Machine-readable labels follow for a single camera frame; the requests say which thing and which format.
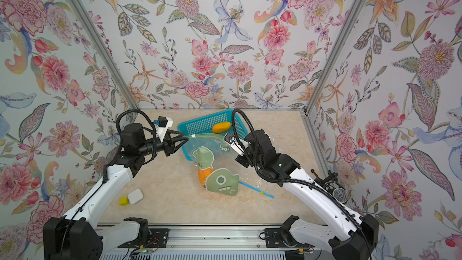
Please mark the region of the teal plastic basket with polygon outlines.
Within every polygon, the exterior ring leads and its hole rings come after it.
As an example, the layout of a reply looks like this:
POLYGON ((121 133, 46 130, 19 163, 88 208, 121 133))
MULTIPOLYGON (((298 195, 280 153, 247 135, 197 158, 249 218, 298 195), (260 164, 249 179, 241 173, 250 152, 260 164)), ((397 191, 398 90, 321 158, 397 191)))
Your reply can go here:
MULTIPOLYGON (((223 110, 179 123, 178 131, 183 132, 186 136, 191 136, 193 134, 213 134, 212 128, 215 124, 232 121, 232 112, 233 110, 223 110)), ((235 125, 239 138, 244 140, 249 132, 247 131, 241 116, 235 116, 235 125)))

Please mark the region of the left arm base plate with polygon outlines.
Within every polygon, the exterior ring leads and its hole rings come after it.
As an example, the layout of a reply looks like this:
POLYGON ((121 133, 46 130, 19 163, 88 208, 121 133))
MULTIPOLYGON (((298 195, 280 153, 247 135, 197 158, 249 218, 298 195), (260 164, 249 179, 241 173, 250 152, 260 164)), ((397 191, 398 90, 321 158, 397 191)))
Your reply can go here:
POLYGON ((119 246, 121 249, 158 249, 166 248, 169 236, 169 229, 150 228, 149 232, 143 232, 140 238, 119 246))

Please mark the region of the clear blue-zipper bag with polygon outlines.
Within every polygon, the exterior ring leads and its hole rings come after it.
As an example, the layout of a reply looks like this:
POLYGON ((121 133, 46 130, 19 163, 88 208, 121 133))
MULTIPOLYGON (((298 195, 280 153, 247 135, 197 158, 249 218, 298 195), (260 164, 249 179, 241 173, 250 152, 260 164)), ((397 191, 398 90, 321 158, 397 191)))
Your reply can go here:
POLYGON ((275 199, 275 196, 272 195, 270 191, 270 185, 263 179, 258 176, 250 173, 240 173, 239 174, 239 183, 260 195, 269 197, 270 199, 275 199))

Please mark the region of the green printed zip-top bag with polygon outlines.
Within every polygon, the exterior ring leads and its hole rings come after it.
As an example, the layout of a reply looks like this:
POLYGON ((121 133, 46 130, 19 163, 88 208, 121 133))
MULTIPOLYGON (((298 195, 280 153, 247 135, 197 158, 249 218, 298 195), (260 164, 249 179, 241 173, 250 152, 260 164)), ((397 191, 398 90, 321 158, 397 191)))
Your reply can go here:
POLYGON ((206 179, 206 191, 225 196, 236 196, 239 192, 239 174, 230 170, 228 161, 233 161, 235 151, 219 134, 193 134, 183 146, 187 160, 197 169, 213 168, 206 179))

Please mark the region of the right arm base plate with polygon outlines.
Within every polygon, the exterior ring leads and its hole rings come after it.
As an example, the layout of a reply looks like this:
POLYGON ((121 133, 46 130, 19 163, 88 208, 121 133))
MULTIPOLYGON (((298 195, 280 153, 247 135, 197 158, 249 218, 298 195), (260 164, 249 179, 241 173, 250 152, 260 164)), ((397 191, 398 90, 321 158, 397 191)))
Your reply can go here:
POLYGON ((312 248, 309 244, 299 243, 289 232, 277 228, 265 228, 260 237, 267 248, 312 248))

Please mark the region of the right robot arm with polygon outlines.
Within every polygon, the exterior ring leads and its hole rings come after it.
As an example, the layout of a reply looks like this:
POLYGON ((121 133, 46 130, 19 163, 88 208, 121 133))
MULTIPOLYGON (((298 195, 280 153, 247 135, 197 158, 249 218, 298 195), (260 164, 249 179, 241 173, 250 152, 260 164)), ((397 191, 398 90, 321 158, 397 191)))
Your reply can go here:
POLYGON ((228 144, 238 154, 236 161, 253 167, 260 178, 292 193, 315 212, 323 225, 291 216, 282 231, 293 241, 310 244, 332 254, 336 260, 370 260, 379 241, 379 223, 339 202, 286 154, 276 152, 262 130, 244 140, 232 137, 228 144))

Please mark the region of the yellow mango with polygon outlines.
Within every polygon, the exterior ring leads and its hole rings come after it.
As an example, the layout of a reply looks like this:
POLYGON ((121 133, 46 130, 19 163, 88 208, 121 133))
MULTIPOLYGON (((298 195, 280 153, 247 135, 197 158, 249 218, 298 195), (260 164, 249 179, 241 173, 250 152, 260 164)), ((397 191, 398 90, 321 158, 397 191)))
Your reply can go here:
POLYGON ((212 132, 214 134, 222 134, 230 130, 231 127, 232 127, 232 124, 230 122, 220 122, 220 123, 215 124, 212 127, 212 132))

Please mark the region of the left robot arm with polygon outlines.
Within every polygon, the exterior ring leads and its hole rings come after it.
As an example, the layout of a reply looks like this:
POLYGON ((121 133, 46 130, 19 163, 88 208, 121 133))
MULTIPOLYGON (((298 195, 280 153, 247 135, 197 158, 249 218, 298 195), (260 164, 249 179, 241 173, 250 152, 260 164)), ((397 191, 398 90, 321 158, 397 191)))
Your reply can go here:
POLYGON ((146 219, 129 217, 118 225, 98 230, 99 221, 119 191, 148 163, 147 156, 176 153, 188 141, 183 132, 139 123, 120 131, 116 155, 103 170, 97 184, 60 218, 50 218, 43 227, 44 258, 47 260, 98 260, 123 244, 144 246, 151 233, 146 219))

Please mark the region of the large orange mango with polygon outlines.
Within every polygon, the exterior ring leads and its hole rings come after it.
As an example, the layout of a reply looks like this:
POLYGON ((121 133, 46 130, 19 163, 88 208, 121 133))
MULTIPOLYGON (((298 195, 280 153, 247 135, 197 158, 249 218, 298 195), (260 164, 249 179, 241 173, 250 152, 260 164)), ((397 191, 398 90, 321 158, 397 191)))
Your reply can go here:
POLYGON ((206 169, 198 168, 199 181, 200 181, 201 186, 204 189, 206 189, 206 179, 207 179, 207 177, 213 172, 214 172, 213 168, 206 168, 206 169))

